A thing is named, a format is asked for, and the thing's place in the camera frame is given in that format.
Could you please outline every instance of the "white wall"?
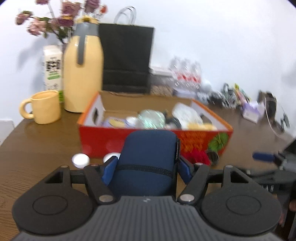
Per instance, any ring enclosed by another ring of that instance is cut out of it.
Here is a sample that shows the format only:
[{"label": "white wall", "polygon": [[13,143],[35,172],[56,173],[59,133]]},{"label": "white wall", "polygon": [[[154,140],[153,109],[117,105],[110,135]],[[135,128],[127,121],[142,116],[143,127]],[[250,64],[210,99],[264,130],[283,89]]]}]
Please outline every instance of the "white wall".
[{"label": "white wall", "polygon": [[[104,0],[112,22],[127,5],[137,9],[136,24],[155,27],[152,65],[167,66],[174,56],[199,60],[204,77],[220,89],[238,83],[252,98],[272,91],[296,127],[296,9],[287,0]],[[58,10],[59,0],[51,0]],[[14,24],[18,9],[48,12],[34,0],[6,0],[0,7],[0,119],[21,121],[18,105],[43,89],[42,47],[56,42],[29,35]]]}]

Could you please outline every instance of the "blue handle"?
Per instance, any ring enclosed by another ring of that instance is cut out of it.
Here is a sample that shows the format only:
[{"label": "blue handle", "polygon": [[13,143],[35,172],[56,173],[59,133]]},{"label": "blue handle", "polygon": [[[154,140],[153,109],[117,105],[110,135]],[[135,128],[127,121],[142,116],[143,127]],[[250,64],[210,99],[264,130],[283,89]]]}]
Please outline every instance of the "blue handle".
[{"label": "blue handle", "polygon": [[253,159],[264,162],[274,162],[274,155],[264,152],[253,152]]}]

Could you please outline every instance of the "water bottle pack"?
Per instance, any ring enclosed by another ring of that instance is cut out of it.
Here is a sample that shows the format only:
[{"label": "water bottle pack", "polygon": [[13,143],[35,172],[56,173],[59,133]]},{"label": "water bottle pack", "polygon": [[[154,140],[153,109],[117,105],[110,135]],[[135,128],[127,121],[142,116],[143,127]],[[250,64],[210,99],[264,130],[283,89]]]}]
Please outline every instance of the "water bottle pack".
[{"label": "water bottle pack", "polygon": [[195,61],[190,63],[189,59],[180,60],[178,57],[174,57],[171,60],[169,69],[172,72],[175,89],[183,89],[196,93],[201,84],[202,71],[200,64]]}]

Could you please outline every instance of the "red cardboard box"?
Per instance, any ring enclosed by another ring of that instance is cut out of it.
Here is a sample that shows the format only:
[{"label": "red cardboard box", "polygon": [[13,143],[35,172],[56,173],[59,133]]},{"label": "red cardboard box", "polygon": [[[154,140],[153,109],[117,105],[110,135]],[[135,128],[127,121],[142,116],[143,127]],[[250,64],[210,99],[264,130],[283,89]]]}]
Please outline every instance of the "red cardboard box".
[{"label": "red cardboard box", "polygon": [[102,91],[97,93],[79,120],[82,152],[101,158],[110,152],[121,152],[125,138],[137,129],[106,128],[101,124],[108,117],[137,116],[142,110],[171,111],[181,102],[205,115],[217,127],[216,131],[173,131],[181,140],[181,153],[211,149],[222,154],[232,135],[233,128],[209,108],[195,100],[177,97],[125,94]]}]

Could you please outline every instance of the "thermos gray handle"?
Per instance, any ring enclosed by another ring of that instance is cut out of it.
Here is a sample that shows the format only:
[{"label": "thermos gray handle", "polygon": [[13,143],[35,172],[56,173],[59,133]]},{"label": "thermos gray handle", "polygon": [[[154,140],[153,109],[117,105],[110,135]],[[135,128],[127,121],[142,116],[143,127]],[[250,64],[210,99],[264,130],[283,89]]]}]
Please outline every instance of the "thermos gray handle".
[{"label": "thermos gray handle", "polygon": [[84,47],[85,47],[85,35],[88,32],[88,26],[86,24],[82,24],[80,29],[81,35],[78,43],[77,49],[77,63],[79,65],[83,65],[84,61]]},{"label": "thermos gray handle", "polygon": [[98,25],[95,23],[81,23],[77,25],[74,36],[80,36],[78,49],[77,49],[77,63],[83,65],[84,62],[84,47],[85,47],[85,37],[89,36],[98,36]]}]

